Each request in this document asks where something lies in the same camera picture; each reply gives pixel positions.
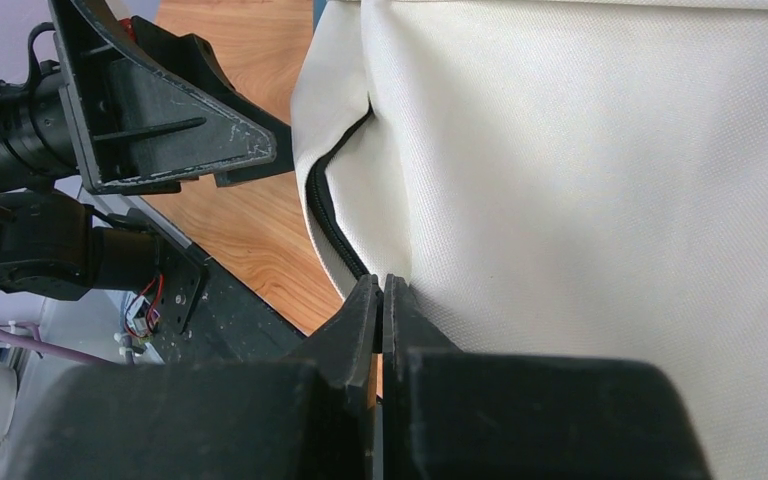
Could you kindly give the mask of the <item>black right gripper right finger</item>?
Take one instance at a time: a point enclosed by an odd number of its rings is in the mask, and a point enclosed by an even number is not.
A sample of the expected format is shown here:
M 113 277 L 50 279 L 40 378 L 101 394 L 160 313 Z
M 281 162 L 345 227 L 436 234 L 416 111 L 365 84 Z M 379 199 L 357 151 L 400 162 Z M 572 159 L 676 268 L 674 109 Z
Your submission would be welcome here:
M 707 479 L 684 403 L 653 365 L 469 353 L 406 281 L 383 292 L 387 479 Z

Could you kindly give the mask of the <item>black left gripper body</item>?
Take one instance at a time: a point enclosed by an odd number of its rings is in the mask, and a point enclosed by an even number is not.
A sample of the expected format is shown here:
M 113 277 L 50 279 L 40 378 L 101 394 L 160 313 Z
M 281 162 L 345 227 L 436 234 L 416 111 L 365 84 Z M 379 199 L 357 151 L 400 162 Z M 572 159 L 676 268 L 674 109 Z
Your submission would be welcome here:
M 61 101 L 60 63 L 39 61 L 34 49 L 37 37 L 53 30 L 51 23 L 31 30 L 24 83 L 0 80 L 0 193 L 45 189 L 79 173 Z

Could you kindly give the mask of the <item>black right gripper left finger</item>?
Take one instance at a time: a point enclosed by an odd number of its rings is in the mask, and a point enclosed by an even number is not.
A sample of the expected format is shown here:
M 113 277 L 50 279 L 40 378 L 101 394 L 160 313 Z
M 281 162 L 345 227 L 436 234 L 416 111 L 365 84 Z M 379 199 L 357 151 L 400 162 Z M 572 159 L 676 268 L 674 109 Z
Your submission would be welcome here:
M 380 289 L 361 277 L 274 360 L 80 366 L 52 386 L 8 479 L 369 479 Z

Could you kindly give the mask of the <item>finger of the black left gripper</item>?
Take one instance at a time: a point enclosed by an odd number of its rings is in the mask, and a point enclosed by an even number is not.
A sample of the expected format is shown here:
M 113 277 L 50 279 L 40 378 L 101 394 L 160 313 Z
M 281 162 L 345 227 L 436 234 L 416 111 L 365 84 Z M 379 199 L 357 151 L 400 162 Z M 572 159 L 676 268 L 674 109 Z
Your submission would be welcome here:
M 167 75 L 118 63 L 119 187 L 174 188 L 207 174 L 226 187 L 292 170 L 289 125 L 235 90 L 207 40 L 138 16 L 120 26 Z
M 209 42 L 103 1 L 53 1 L 65 117 L 85 189 L 177 193 L 277 172 L 277 120 L 238 93 Z

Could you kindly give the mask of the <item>cream canvas backpack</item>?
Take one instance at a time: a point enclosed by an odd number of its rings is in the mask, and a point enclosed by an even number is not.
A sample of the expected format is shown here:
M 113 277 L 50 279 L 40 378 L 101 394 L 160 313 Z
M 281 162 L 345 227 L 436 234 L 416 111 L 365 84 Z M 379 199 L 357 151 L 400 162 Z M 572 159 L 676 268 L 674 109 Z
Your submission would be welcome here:
M 338 292 L 652 363 L 713 475 L 768 479 L 768 1 L 330 1 L 291 123 Z

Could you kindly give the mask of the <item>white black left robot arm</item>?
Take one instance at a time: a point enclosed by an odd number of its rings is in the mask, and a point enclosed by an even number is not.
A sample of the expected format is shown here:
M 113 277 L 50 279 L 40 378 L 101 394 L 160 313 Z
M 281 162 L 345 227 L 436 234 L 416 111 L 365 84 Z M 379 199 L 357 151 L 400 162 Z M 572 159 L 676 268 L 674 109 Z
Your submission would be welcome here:
M 0 291 L 73 301 L 155 281 L 162 246 L 147 227 L 58 191 L 79 176 L 95 195 L 177 193 L 288 172 L 287 123 L 238 93 L 209 42 L 178 36 L 104 1 L 53 1 L 57 58 L 29 56 L 0 81 Z

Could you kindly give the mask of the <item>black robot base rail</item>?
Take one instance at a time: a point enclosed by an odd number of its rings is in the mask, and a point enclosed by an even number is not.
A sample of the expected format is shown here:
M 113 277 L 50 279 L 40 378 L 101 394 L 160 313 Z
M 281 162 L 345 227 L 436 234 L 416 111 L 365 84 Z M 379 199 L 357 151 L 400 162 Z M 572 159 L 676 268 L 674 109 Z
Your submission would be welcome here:
M 181 258 L 197 264 L 198 285 L 180 288 L 167 279 L 160 308 L 168 313 L 146 346 L 145 360 L 191 363 L 208 360 L 265 360 L 282 357 L 305 334 L 237 279 L 198 243 L 139 197 L 94 196 L 79 200 L 101 212 L 135 217 L 153 225 Z

